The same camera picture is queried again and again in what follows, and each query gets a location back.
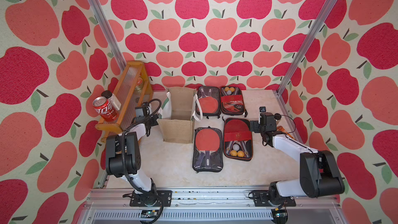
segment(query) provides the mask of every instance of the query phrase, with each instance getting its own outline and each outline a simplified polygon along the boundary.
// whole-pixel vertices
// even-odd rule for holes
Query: bag handle
[[[200,106],[199,103],[199,99],[198,99],[198,95],[195,94],[195,100],[196,100],[196,105],[199,108],[199,113],[200,113],[200,118],[196,117],[196,111],[193,111],[192,116],[197,120],[197,121],[201,121],[203,119],[203,112],[202,112],[202,107]]]

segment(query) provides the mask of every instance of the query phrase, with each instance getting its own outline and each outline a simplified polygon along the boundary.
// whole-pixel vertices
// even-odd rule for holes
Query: white tabletop
[[[259,107],[265,106],[267,112],[282,113],[272,90],[242,91],[248,120],[258,120]],[[154,92],[153,98],[164,100],[165,92]],[[282,117],[278,125],[290,131]],[[212,127],[223,131],[221,118],[206,117],[195,122],[197,127]],[[240,161],[223,155],[221,172],[199,172],[192,169],[193,144],[175,144],[163,142],[159,126],[152,127],[149,137],[143,137],[140,143],[141,170],[151,177],[157,187],[198,187],[198,186],[237,186],[268,185],[273,181],[295,179],[299,177],[299,164],[291,157],[275,148],[262,145],[261,135],[252,133],[253,158]],[[120,178],[111,176],[107,188],[131,188]]]

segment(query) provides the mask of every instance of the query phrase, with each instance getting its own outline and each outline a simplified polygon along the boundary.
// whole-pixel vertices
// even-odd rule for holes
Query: ping pong paddle
[[[224,133],[230,133],[230,132],[246,132],[246,131],[250,131],[249,127],[246,125],[245,122],[239,120],[239,119],[232,119],[230,121],[228,121],[225,124],[224,127]],[[245,153],[245,157],[248,158],[249,157],[249,152],[246,148],[246,141],[247,140],[243,140],[243,141],[238,141],[237,143],[240,144],[240,146],[242,147],[243,152]],[[232,143],[234,141],[230,141],[228,147],[232,146]]]
[[[203,87],[200,88],[200,92],[202,97],[199,99],[199,103],[202,107],[202,112],[215,113],[218,109],[218,101],[211,96],[207,96],[203,90]]]
[[[210,128],[200,130],[196,133],[195,145],[200,151],[198,160],[195,163],[195,168],[200,167],[203,157],[206,157],[205,168],[210,169],[210,152],[215,152],[220,147],[220,137],[218,133]]]

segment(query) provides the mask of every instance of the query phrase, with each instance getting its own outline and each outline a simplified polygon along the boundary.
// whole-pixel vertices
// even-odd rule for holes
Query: red can
[[[107,122],[113,122],[117,119],[117,111],[111,102],[105,97],[98,97],[93,101],[94,109]]]

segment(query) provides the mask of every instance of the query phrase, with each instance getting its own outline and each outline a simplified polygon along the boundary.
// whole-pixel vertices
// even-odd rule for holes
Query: wooden shelf
[[[135,85],[138,77],[142,78],[144,87],[136,91]],[[152,99],[153,91],[144,63],[140,61],[127,62],[126,68],[113,93],[121,103],[121,109],[117,120],[106,122],[101,118],[96,125],[98,130],[106,131],[103,137],[105,139],[109,135],[109,132],[112,132],[112,134],[119,134],[131,124],[132,119],[135,117],[135,107],[142,105],[145,95],[148,96],[148,101]]]

